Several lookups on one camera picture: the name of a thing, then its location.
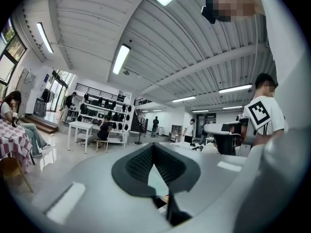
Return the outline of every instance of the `black hair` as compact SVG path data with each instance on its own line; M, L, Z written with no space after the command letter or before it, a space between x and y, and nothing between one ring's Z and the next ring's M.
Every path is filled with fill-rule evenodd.
M6 96L2 103L6 102L10 106L11 100L14 99L15 101L18 101L18 107L16 108L16 112L18 113L19 106L21 104L21 93L20 91L12 91L8 96Z
M256 82L255 82L256 90L261 88L266 81L269 81L269 86L276 87L276 83L274 82L273 78L271 78L271 76L269 74L261 73L256 78Z

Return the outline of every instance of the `desk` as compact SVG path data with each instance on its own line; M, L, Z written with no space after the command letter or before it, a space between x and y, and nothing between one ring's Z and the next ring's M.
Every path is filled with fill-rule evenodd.
M8 139L4 135L9 131L12 131L13 135ZM18 125L14 128L7 120L0 119L0 159L14 151L22 163L23 171L26 172L30 162L29 152L32 148L30 139L22 126Z
M69 130L68 130L67 150L70 150L70 134L71 134L71 128L72 127L76 128L76 132L74 134L74 141L75 142L77 142L78 129L86 130L86 146L85 146L85 149L84 149L84 153L87 153L88 132L89 132L89 130L92 129L93 124L86 123L86 122L79 122L79 121L70 122L69 123Z

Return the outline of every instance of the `chair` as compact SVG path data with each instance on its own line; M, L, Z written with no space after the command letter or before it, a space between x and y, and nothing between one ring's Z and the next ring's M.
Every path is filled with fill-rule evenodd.
M109 135L110 135L110 133L108 134L108 137L107 137L107 140L106 140L106 141L102 141L102 140L99 140L99 139L96 140L96 152L98 152L98 144L99 144L100 142L103 142L103 143L104 143L104 146L105 146L105 143L106 143L106 152L108 152L108 140L109 140Z
M20 165L19 160L17 159L17 156L15 158L14 157L3 158L0 161L0 171L2 172L4 177L15 177L21 174L29 190L31 192L34 192L32 188L30 187L30 184L28 183L26 177L23 174L23 171L21 169L21 165Z

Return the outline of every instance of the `woman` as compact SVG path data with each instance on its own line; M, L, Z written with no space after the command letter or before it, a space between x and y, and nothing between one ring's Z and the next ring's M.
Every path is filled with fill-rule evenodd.
M18 112L21 103L21 93L19 91L11 92L5 97L3 103L0 105L0 117L6 119L9 122L13 122L13 113ZM39 152L37 143L42 150L46 150L51 147L39 134L36 126L33 123L21 123L20 124L26 131L26 134L31 140L33 146L33 157L38 158L42 156Z

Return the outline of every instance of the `man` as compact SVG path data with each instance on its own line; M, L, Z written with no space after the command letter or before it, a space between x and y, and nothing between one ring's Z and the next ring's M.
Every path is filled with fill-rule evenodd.
M203 126L202 126L201 139L200 139L200 142L199 142L200 145L205 143L205 139L207 138L207 133L204 131L204 125L206 125L206 123L203 124Z
M195 123L195 119L190 120L190 124L185 127L183 136L185 137L185 142L189 142L190 144L192 143L192 137L193 137L193 131L194 131L194 126L193 124Z
M67 115L68 115L68 112L69 112L69 108L74 105L72 103L72 98L74 98L75 96L77 95L76 92L73 92L71 95L69 95L68 97L66 97L66 100L65 100L65 107L64 107L64 112L63 112L63 118L62 118L62 121L63 123L66 122L66 119L67 119Z
M108 135L110 131L112 130L110 120L111 120L110 116L105 116L104 121L102 122L100 126L101 130L97 134L92 135L91 137L88 138L87 145L90 145L95 140L102 140L102 141L107 140ZM80 146L85 146L85 144L86 144L85 142L79 143Z
M153 126L152 126L151 136L156 136L157 127L158 127L158 125L159 125L159 120L157 119L157 116L155 117L153 123L154 123L154 124L153 124Z
M279 105L273 98L276 89L274 80L268 74L261 73L256 79L255 87L256 93L250 104L256 104L261 101L271 117L271 121L258 130L254 141L254 145L258 145L267 143L273 136L282 135L285 128L285 119ZM249 117L246 109L244 109L243 116ZM242 126L242 140L245 138L246 131L247 126Z

